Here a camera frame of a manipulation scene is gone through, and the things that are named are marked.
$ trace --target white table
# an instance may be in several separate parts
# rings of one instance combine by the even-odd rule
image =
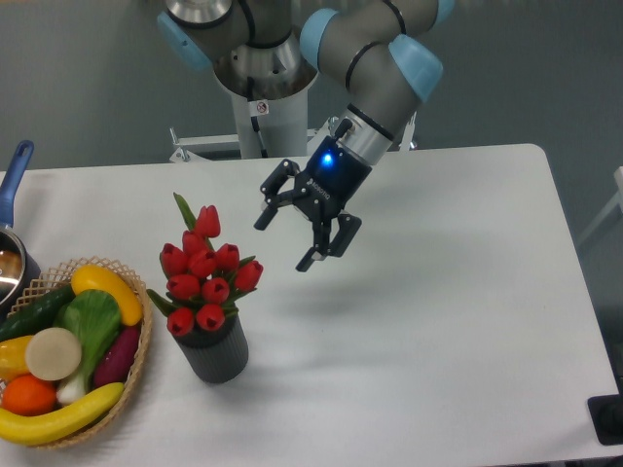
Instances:
[[[307,273],[294,267],[311,225],[294,209],[252,228],[276,164],[26,173],[16,233],[42,269],[106,256],[163,291],[158,255],[183,230],[175,191],[195,210],[216,204],[222,241],[266,270],[239,302],[251,352],[239,377],[202,383],[158,315],[123,417],[66,451],[0,443],[3,465],[446,467],[623,452],[590,421],[586,400],[616,385],[540,149],[387,155],[348,206],[363,227],[345,257]]]

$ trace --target saucepan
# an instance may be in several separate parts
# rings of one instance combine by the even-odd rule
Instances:
[[[18,144],[0,185],[0,323],[4,322],[23,289],[40,272],[22,241],[12,231],[16,192],[34,149],[31,141]]]

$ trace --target blue light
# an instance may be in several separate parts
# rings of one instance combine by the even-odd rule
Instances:
[[[331,153],[325,153],[324,156],[322,156],[321,164],[324,168],[331,168],[333,166],[333,155]]]

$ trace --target orange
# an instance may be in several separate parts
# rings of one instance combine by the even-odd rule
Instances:
[[[51,412],[55,404],[54,385],[33,375],[16,377],[2,395],[2,408],[18,415],[42,415]]]

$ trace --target red tulip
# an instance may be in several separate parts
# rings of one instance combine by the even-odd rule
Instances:
[[[191,274],[174,275],[166,283],[166,290],[179,300],[188,300],[198,295],[201,289],[199,280]]]
[[[236,270],[240,264],[238,247],[225,243],[216,250],[216,267],[224,271]]]
[[[230,285],[223,277],[215,277],[202,286],[202,297],[209,304],[221,305],[230,295]]]
[[[218,220],[216,207],[212,205],[202,207],[194,232],[208,238],[214,238],[221,234],[221,223]]]
[[[182,248],[187,256],[191,257],[195,253],[208,250],[205,240],[195,232],[185,231],[182,234]]]
[[[225,313],[219,305],[204,305],[197,312],[197,323],[206,331],[216,331],[225,322]]]
[[[195,253],[188,260],[188,268],[191,274],[199,279],[205,279],[216,269],[216,255],[213,251],[204,250]]]
[[[252,291],[260,281],[264,267],[253,260],[239,269],[234,285],[242,292]]]
[[[195,314],[189,308],[178,308],[166,319],[166,328],[177,338],[185,336],[195,326]]]
[[[182,250],[170,243],[165,243],[160,254],[160,262],[166,277],[183,274],[188,269],[188,257]]]

